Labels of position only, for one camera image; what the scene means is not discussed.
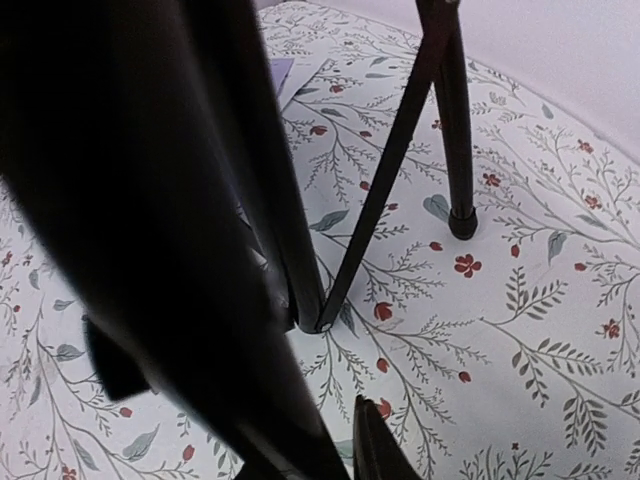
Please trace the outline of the purple sheet music paper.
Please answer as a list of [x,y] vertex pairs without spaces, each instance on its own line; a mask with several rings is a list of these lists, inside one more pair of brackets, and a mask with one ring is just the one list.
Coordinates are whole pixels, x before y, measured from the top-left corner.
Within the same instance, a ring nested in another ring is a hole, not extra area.
[[327,58],[271,58],[269,67],[272,86],[280,110],[318,73]]

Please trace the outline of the floral patterned table mat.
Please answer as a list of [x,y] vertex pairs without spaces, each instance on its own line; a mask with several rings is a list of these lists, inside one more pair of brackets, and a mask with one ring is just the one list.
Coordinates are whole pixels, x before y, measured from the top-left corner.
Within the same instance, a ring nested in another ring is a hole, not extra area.
[[[333,288],[423,32],[308,1],[255,11],[271,58],[327,58],[279,112],[322,289]],[[372,400],[420,479],[639,475],[639,168],[465,57],[469,240],[448,226],[435,89],[330,329],[286,336],[347,470]],[[200,428],[205,479],[241,460]]]

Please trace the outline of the black perforated music stand desk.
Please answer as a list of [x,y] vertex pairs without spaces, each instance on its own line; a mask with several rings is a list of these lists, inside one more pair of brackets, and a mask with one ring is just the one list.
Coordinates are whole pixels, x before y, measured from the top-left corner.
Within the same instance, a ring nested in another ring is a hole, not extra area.
[[348,473],[288,342],[320,286],[248,1],[1,5],[1,473]]

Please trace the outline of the black folding tripod stand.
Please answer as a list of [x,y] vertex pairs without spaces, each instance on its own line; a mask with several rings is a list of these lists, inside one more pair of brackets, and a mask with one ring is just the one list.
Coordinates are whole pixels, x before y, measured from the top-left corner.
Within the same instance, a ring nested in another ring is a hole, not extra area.
[[318,334],[331,328],[346,300],[375,226],[392,190],[431,88],[435,89],[442,124],[450,192],[448,226],[459,240],[471,239],[478,220],[474,206],[470,103],[458,1],[416,3],[423,37],[378,168],[346,249],[333,288],[320,310],[299,328]]

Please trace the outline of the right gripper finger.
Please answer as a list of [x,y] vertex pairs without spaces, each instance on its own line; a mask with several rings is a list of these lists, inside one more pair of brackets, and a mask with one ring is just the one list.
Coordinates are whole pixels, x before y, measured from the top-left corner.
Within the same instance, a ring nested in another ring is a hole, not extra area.
[[360,480],[420,479],[376,404],[362,395],[354,405],[353,468],[354,478]]

